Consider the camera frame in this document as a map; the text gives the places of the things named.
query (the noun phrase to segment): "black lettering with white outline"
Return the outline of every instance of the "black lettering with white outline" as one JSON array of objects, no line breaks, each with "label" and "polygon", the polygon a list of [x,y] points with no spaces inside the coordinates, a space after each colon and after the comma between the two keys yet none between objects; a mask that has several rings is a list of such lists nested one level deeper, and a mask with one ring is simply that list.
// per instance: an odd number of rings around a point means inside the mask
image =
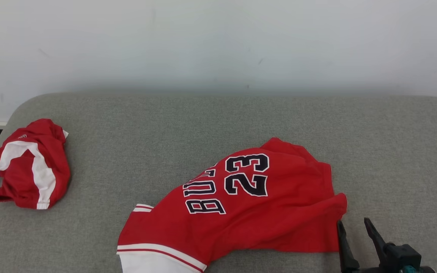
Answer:
[{"label": "black lettering with white outline", "polygon": [[255,174],[252,176],[255,186],[252,185],[245,173],[235,173],[227,176],[224,180],[225,191],[230,195],[237,195],[236,181],[242,188],[252,196],[267,196],[266,181],[267,176]]},{"label": "black lettering with white outline", "polygon": [[218,212],[219,214],[226,214],[222,203],[217,199],[190,199],[186,200],[185,204],[187,205],[187,209],[189,210],[190,214],[214,212]]},{"label": "black lettering with white outline", "polygon": [[254,171],[263,173],[264,171],[269,169],[269,157],[267,155],[249,154],[249,155],[241,155],[239,157],[229,157],[225,161],[225,170],[229,173],[233,173],[234,171],[239,171],[240,167],[250,166],[253,160],[257,161],[257,163],[254,163]]},{"label": "black lettering with white outline", "polygon": [[184,197],[190,195],[214,194],[215,192],[217,192],[217,190],[215,189],[215,182],[211,180],[194,181],[183,185]]}]

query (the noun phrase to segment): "clothing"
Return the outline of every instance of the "clothing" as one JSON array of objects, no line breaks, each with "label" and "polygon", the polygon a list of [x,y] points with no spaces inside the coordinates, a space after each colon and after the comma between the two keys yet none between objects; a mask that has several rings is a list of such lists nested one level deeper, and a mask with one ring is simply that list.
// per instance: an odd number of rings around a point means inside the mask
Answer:
[{"label": "clothing", "polygon": [[181,273],[203,272],[237,249],[338,251],[336,221],[346,207],[328,164],[272,138],[222,159],[154,208],[138,204],[118,254],[125,273]]},{"label": "clothing", "polygon": [[49,209],[61,199],[70,178],[64,152],[67,135],[50,119],[12,133],[0,147],[0,202]]}]

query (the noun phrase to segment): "red fabric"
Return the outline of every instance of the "red fabric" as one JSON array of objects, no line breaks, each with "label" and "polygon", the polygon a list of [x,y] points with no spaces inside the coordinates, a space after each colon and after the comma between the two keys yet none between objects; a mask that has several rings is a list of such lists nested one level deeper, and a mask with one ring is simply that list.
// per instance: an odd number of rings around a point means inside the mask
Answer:
[{"label": "red fabric", "polygon": [[[63,129],[50,119],[38,119],[12,133],[0,147],[0,202],[47,209],[61,199],[70,178],[65,141]],[[38,152],[43,159],[35,159]]]},{"label": "red fabric", "polygon": [[[227,159],[265,154],[269,168],[257,171],[259,160],[228,172]],[[267,176],[267,196],[254,196],[235,182],[236,195],[225,187],[225,178],[244,173],[252,186],[253,175]],[[197,181],[213,180],[216,192],[185,196],[184,187]],[[196,187],[204,190],[207,187]],[[220,200],[220,212],[191,214],[186,200]],[[338,251],[336,221],[346,212],[343,193],[333,193],[331,170],[301,146],[272,138],[262,147],[231,154],[194,180],[172,190],[151,212],[132,212],[118,245],[159,244],[209,264],[237,249],[275,249],[294,252]]]}]

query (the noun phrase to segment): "wall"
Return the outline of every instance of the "wall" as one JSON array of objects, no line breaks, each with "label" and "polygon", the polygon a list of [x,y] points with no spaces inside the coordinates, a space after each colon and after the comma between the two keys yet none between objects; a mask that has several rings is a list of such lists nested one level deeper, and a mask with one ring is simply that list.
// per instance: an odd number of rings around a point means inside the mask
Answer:
[{"label": "wall", "polygon": [[87,83],[437,96],[437,1],[0,0],[0,121]]}]

